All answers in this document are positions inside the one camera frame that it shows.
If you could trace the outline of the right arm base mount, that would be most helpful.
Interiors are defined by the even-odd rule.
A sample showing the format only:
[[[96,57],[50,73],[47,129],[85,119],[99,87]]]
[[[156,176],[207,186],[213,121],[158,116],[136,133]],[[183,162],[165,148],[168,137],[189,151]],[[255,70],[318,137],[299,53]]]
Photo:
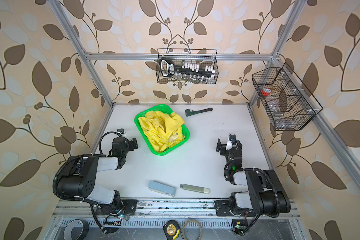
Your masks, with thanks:
[[[256,213],[251,209],[237,209],[231,207],[229,200],[214,201],[214,208],[218,217],[255,217]]]

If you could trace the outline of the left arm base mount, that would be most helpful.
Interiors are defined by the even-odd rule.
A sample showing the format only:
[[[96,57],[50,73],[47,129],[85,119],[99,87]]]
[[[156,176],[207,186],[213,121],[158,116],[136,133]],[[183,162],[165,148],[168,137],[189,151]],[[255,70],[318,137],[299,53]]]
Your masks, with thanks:
[[[138,200],[135,199],[121,199],[110,205],[98,205],[98,209],[101,211],[101,215],[104,216],[131,215],[136,212],[137,203]]]

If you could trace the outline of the yellow trousers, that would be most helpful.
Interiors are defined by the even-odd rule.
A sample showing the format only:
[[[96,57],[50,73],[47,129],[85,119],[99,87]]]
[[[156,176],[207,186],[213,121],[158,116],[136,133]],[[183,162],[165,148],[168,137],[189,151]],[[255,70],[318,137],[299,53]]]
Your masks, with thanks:
[[[176,113],[149,111],[138,120],[155,152],[162,153],[186,138],[182,130],[185,121]]]

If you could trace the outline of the black tape roll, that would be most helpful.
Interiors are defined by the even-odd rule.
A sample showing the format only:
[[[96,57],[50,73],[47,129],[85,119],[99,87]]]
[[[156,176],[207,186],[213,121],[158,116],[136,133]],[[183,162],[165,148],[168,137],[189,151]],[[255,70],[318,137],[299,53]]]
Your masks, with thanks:
[[[87,221],[75,219],[68,223],[63,231],[64,240],[84,240],[88,235],[90,225]]]

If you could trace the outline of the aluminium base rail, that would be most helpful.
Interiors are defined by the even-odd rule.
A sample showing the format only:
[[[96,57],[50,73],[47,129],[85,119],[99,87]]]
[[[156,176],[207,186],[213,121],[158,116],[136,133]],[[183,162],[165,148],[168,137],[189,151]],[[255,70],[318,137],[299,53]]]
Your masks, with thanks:
[[[238,217],[218,217],[214,208],[214,201],[228,199],[185,199],[185,198],[124,198],[138,200],[137,210],[128,215],[131,218],[151,219],[232,219]],[[88,203],[60,201],[52,217],[92,217]],[[289,213],[280,214],[278,219],[300,219],[300,213],[293,200]]]

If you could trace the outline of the dark green pipe wrench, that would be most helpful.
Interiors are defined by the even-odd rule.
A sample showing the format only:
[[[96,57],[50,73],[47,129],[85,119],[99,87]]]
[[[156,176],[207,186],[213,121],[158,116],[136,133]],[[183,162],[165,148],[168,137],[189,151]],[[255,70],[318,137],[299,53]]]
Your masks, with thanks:
[[[197,111],[192,111],[190,109],[186,109],[185,114],[187,117],[190,117],[190,116],[194,116],[194,115],[201,114],[201,113],[211,112],[212,110],[213,110],[213,108],[207,108],[207,109],[202,109],[202,110],[197,110]]]

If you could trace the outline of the blue grey sharpening block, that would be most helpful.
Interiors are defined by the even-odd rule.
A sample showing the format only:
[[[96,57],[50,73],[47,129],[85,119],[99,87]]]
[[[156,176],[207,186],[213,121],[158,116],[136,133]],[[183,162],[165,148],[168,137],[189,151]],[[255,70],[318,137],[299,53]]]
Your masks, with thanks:
[[[162,184],[162,183],[159,183],[156,181],[150,181],[148,184],[148,188],[150,191],[160,193],[163,195],[167,195],[170,197],[174,197],[176,195],[176,191],[177,191],[177,189],[172,186]]]

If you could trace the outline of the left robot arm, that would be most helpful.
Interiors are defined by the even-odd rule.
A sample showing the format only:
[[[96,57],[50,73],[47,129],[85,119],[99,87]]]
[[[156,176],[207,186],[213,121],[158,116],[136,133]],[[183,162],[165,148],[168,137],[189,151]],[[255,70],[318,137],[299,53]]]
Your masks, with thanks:
[[[102,141],[108,135],[117,137],[113,139],[111,149],[105,155],[102,150]],[[86,202],[122,209],[124,204],[120,193],[97,184],[97,173],[120,170],[126,163],[128,153],[138,149],[137,139],[127,139],[123,129],[107,132],[100,138],[98,149],[99,154],[69,157],[53,179],[53,193],[65,201]]]

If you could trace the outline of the yellow black tape measure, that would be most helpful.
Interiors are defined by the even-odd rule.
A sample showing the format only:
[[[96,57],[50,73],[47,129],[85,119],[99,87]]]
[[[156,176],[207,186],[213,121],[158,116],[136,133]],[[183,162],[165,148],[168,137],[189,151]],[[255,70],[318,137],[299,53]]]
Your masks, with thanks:
[[[167,240],[176,240],[180,235],[181,228],[177,221],[169,220],[163,226],[163,231]]]

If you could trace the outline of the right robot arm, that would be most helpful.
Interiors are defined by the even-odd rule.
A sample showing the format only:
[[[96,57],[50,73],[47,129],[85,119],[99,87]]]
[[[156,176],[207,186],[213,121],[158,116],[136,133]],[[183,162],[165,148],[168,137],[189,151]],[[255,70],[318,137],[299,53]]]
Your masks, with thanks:
[[[227,200],[216,200],[214,207],[219,217],[246,214],[277,218],[291,211],[291,202],[274,170],[244,168],[243,145],[235,135],[226,144],[217,142],[216,151],[226,158],[225,180],[232,185],[247,187],[245,192],[233,192]]]

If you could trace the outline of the pale green utility knife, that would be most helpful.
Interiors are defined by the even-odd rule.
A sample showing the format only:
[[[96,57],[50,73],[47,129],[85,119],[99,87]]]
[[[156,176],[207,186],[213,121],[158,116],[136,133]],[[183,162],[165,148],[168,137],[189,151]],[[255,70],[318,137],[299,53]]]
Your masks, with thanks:
[[[208,188],[204,188],[204,187],[198,187],[198,186],[193,186],[193,185],[180,185],[180,188],[186,191],[191,191],[191,192],[196,192],[196,193],[201,193],[201,194],[209,194],[211,191]]]

